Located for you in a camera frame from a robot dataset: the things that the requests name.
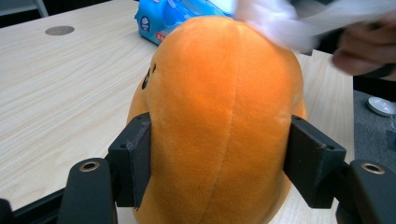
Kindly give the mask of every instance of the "finger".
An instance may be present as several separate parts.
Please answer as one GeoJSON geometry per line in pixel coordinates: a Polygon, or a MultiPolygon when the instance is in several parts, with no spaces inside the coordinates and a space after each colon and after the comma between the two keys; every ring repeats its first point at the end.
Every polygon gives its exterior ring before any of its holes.
{"type": "Polygon", "coordinates": [[[346,28],[345,35],[373,45],[396,44],[396,29],[383,22],[352,24],[346,28]]]}
{"type": "Polygon", "coordinates": [[[382,77],[382,79],[387,80],[387,81],[396,81],[396,66],[393,69],[393,71],[390,73],[389,76],[382,77]]]}
{"type": "Polygon", "coordinates": [[[340,49],[336,50],[333,54],[332,63],[352,76],[363,75],[383,66],[381,63],[373,63],[371,61],[366,61],[362,58],[349,55],[340,49]]]}
{"type": "Polygon", "coordinates": [[[367,61],[373,61],[374,63],[396,63],[396,44],[372,44],[361,41],[349,33],[344,33],[340,37],[339,48],[344,53],[363,58],[367,61]]]}

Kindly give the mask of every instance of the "table surface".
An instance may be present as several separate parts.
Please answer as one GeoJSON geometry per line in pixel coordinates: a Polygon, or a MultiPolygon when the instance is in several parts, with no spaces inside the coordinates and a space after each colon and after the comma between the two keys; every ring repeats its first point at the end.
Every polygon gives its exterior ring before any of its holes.
{"type": "MultiPolygon", "coordinates": [[[[18,209],[64,188],[77,162],[106,155],[125,126],[138,82],[157,46],[139,36],[137,2],[115,0],[0,29],[0,198],[18,209]],[[68,25],[68,35],[46,30],[68,25]]],[[[309,121],[353,159],[352,78],[330,55],[297,55],[309,121]]],[[[335,223],[298,191],[272,223],[335,223]]],[[[134,222],[130,209],[120,223],[134,222]]]]}

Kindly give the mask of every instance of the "stuffed toy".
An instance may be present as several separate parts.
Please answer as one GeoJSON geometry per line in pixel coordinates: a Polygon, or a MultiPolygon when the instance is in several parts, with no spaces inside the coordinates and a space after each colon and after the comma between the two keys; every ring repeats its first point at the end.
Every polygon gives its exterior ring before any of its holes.
{"type": "Polygon", "coordinates": [[[305,118],[294,54],[244,22],[189,19],[158,47],[128,122],[149,112],[151,178],[138,223],[263,223],[284,202],[291,115],[305,118]]]}

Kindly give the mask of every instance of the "tissue box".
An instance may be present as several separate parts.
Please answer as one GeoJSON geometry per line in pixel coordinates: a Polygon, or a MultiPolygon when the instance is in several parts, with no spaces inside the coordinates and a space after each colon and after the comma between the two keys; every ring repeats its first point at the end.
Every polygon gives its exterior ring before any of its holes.
{"type": "Polygon", "coordinates": [[[160,45],[183,21],[199,16],[232,16],[205,0],[140,0],[134,18],[139,34],[160,45]]]}

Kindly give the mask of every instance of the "hand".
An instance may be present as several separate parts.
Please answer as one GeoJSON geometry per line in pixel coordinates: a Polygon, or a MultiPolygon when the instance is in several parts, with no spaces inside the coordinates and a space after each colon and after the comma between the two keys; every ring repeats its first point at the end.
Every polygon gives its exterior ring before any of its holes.
{"type": "MultiPolygon", "coordinates": [[[[385,14],[380,27],[355,23],[346,28],[339,40],[339,49],[332,62],[352,76],[372,72],[385,63],[396,63],[396,10],[385,14]]],[[[387,80],[396,81],[396,69],[387,80]]]]}

